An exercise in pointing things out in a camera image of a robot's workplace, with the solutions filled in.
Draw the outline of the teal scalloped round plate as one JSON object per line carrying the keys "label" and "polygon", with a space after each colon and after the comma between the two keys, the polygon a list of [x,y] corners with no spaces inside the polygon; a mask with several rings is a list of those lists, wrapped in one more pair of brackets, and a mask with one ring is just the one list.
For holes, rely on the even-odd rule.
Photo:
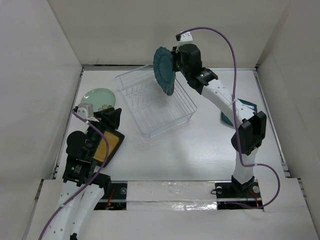
{"label": "teal scalloped round plate", "polygon": [[154,53],[153,72],[162,90],[175,84],[176,73],[173,71],[172,54],[163,46]]}

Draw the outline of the blue round floral plate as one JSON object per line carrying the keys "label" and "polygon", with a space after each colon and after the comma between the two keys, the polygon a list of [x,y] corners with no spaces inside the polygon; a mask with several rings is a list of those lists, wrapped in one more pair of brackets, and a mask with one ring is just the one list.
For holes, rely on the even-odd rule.
{"label": "blue round floral plate", "polygon": [[173,84],[170,87],[164,88],[163,92],[167,95],[167,96],[172,96],[175,90],[175,85]]}

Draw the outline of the teal square plate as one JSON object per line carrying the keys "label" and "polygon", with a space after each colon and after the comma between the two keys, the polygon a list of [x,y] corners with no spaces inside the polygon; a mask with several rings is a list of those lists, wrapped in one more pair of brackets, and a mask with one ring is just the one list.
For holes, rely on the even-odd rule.
{"label": "teal square plate", "polygon": [[[235,111],[237,123],[240,125],[243,120],[248,120],[258,111],[258,106],[250,101],[237,99],[235,101]],[[228,103],[221,109],[221,120],[229,126],[234,126],[234,111],[232,103]]]}

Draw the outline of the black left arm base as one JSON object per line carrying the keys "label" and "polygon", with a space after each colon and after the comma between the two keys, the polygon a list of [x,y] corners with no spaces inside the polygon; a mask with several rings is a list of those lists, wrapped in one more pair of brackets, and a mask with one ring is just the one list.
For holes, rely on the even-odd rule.
{"label": "black left arm base", "polygon": [[96,211],[121,211],[127,209],[127,181],[112,181],[111,192],[98,201]]}

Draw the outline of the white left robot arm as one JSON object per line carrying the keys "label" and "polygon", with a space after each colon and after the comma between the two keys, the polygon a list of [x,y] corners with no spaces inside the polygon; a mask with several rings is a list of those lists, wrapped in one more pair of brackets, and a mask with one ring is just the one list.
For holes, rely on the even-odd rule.
{"label": "white left robot arm", "polygon": [[94,112],[91,104],[80,104],[72,114],[85,123],[86,132],[73,131],[66,139],[66,164],[56,210],[40,233],[40,240],[78,240],[101,198],[112,198],[109,175],[102,169],[124,140],[118,132],[121,108]]}

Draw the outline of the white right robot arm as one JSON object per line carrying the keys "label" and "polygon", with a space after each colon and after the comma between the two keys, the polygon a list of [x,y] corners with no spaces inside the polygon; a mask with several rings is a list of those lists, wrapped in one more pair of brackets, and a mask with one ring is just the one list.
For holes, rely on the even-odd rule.
{"label": "white right robot arm", "polygon": [[266,136],[267,116],[263,111],[256,112],[233,98],[218,76],[202,66],[201,52],[195,44],[174,46],[171,54],[172,69],[181,72],[191,88],[218,107],[236,130],[231,138],[236,150],[231,191],[235,196],[242,197],[255,179],[253,167],[258,148]]}

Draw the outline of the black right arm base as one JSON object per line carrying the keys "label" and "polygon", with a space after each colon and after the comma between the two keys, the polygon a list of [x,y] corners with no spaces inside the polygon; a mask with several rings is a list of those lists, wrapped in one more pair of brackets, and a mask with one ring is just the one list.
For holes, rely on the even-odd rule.
{"label": "black right arm base", "polygon": [[210,192],[216,196],[218,210],[255,209],[263,205],[258,181],[252,178],[244,185],[236,183],[231,177],[230,181],[214,183]]}

